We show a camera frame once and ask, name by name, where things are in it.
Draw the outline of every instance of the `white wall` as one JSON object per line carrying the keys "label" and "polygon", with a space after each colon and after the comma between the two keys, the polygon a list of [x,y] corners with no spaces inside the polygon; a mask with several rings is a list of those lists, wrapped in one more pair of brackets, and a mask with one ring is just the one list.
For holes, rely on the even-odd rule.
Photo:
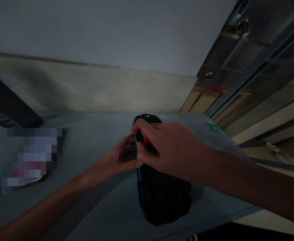
{"label": "white wall", "polygon": [[0,0],[0,52],[196,76],[236,0]]}
{"label": "white wall", "polygon": [[178,112],[196,78],[0,57],[0,79],[34,110]]}

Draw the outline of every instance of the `door handle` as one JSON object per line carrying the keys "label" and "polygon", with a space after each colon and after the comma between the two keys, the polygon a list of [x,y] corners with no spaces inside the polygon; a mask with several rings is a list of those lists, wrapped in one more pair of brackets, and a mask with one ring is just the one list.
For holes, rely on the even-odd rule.
{"label": "door handle", "polygon": [[212,78],[217,77],[221,73],[221,71],[225,68],[225,66],[228,64],[228,62],[231,60],[231,58],[234,56],[234,54],[239,49],[241,44],[244,42],[245,38],[247,37],[247,35],[249,34],[250,29],[251,29],[250,25],[248,24],[248,18],[245,18],[241,21],[240,29],[242,30],[242,33],[237,41],[237,44],[235,45],[235,47],[231,51],[231,53],[228,55],[228,57],[222,63],[222,65],[217,70],[217,72],[215,74],[213,74],[213,72],[207,72],[204,76],[205,79],[212,79]]}

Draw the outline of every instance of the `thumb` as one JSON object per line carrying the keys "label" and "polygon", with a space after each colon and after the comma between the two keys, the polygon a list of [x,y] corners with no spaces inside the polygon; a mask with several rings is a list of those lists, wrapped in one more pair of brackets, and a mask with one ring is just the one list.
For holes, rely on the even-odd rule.
{"label": "thumb", "polygon": [[159,155],[148,152],[141,142],[137,142],[137,160],[155,168],[159,163]]}

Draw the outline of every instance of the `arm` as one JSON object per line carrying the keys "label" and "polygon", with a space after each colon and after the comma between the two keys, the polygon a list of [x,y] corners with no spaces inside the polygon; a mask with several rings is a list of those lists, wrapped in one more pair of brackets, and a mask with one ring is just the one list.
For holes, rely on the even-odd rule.
{"label": "arm", "polygon": [[77,200],[118,173],[142,165],[128,156],[134,148],[132,135],[127,136],[104,158],[75,177],[38,205],[0,229],[0,240],[37,240]]}
{"label": "arm", "polygon": [[294,221],[294,178],[271,171],[231,153],[206,145],[181,123],[150,125],[141,130],[160,155],[137,143],[137,159],[160,172],[207,185]]}

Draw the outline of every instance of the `table surface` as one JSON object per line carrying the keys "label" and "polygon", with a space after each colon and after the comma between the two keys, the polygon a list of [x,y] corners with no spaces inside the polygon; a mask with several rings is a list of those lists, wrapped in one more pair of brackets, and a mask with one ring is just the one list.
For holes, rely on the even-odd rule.
{"label": "table surface", "polygon": [[[35,206],[102,158],[130,134],[135,112],[41,112],[42,127],[68,129],[63,161],[42,183],[0,195],[0,228]],[[181,122],[213,148],[249,158],[224,133],[212,131],[206,114],[154,113],[164,123]],[[0,128],[0,152],[7,145]],[[5,161],[0,155],[0,167]],[[42,240],[179,240],[260,210],[252,204],[192,183],[188,215],[155,227],[140,209],[135,171],[119,174],[82,197]]]}

